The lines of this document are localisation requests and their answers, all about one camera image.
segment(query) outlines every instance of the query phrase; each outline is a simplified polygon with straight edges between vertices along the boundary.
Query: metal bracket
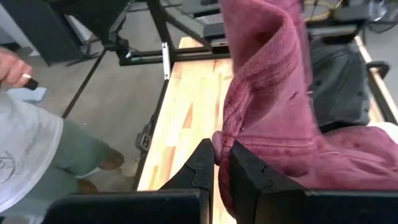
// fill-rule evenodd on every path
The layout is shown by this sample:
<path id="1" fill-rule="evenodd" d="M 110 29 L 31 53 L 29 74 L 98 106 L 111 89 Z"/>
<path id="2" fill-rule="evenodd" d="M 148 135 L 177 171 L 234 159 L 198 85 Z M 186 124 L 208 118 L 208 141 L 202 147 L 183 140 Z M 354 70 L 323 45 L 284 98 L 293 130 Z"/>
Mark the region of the metal bracket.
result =
<path id="1" fill-rule="evenodd" d="M 170 79 L 170 54 L 167 42 L 162 43 L 164 80 Z"/>

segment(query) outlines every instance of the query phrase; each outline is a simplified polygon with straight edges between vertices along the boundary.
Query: white t-shirt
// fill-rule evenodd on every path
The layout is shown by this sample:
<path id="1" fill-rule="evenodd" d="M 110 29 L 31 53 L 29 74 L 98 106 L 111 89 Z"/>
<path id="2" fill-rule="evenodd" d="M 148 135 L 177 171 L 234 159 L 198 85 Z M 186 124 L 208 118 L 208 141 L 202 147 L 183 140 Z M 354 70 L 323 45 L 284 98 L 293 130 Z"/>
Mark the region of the white t-shirt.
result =
<path id="1" fill-rule="evenodd" d="M 49 167 L 63 121 L 0 91 L 0 212 L 22 199 Z"/>

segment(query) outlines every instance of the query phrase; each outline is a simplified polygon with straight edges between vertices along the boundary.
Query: cable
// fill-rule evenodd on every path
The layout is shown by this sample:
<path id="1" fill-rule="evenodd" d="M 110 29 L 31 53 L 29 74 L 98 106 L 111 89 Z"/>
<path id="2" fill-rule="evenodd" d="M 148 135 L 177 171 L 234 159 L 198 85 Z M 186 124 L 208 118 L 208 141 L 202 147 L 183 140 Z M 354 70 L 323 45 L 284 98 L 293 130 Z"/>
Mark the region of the cable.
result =
<path id="1" fill-rule="evenodd" d="M 331 10 L 340 7 L 341 4 L 343 3 L 343 1 L 344 1 L 344 0 L 339 0 L 339 2 L 337 3 L 337 5 L 333 5 L 332 3 L 327 2 L 327 1 L 324 1 L 324 0 L 320 0 L 320 1 L 317 1 L 317 0 L 314 0 L 314 1 L 309 0 L 309 1 L 305 1 L 305 2 L 304 2 L 304 5 L 305 5 L 305 6 L 314 6 L 313 12 L 315 11 L 316 6 L 326 6 L 326 7 L 329 8 L 329 11 L 326 12 L 326 13 L 324 13 L 324 14 L 322 14 L 322 15 L 314 16 L 314 17 L 312 17 L 312 16 L 313 16 L 313 13 L 312 13 L 311 17 L 305 19 L 304 21 L 305 21 L 305 22 L 308 22 L 308 21 L 321 21 L 321 20 L 326 19 L 326 18 L 330 15 Z"/>

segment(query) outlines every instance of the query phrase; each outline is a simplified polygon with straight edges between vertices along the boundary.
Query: finger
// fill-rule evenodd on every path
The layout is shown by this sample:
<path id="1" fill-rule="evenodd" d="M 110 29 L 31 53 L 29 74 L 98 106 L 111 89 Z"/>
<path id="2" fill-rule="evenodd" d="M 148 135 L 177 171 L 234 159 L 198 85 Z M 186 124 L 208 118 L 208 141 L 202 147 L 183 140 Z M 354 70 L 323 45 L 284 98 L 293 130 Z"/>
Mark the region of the finger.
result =
<path id="1" fill-rule="evenodd" d="M 11 55 L 1 55 L 0 60 L 0 81 L 6 79 L 12 66 L 16 63 L 16 59 Z"/>
<path id="2" fill-rule="evenodd" d="M 25 62 L 23 60 L 18 60 L 10 69 L 6 77 L 6 82 L 14 86 L 23 74 L 23 69 Z"/>
<path id="3" fill-rule="evenodd" d="M 14 84 L 16 88 L 22 88 L 26 85 L 26 83 L 30 80 L 30 75 L 32 73 L 32 67 L 25 64 L 24 68 L 22 69 L 23 76 Z"/>

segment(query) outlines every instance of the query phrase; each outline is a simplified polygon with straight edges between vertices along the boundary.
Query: black clamp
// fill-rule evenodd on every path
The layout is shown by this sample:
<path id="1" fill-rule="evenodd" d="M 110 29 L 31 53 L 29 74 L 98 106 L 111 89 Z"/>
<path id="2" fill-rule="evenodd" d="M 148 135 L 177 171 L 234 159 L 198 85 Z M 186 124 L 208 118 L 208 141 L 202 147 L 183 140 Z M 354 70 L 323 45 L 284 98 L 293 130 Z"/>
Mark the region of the black clamp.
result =
<path id="1" fill-rule="evenodd" d="M 371 68 L 376 68 L 377 72 L 379 72 L 380 77 L 384 79 L 387 76 L 388 71 L 390 70 L 390 65 L 385 61 L 373 61 L 366 63 L 366 68 L 370 70 Z"/>

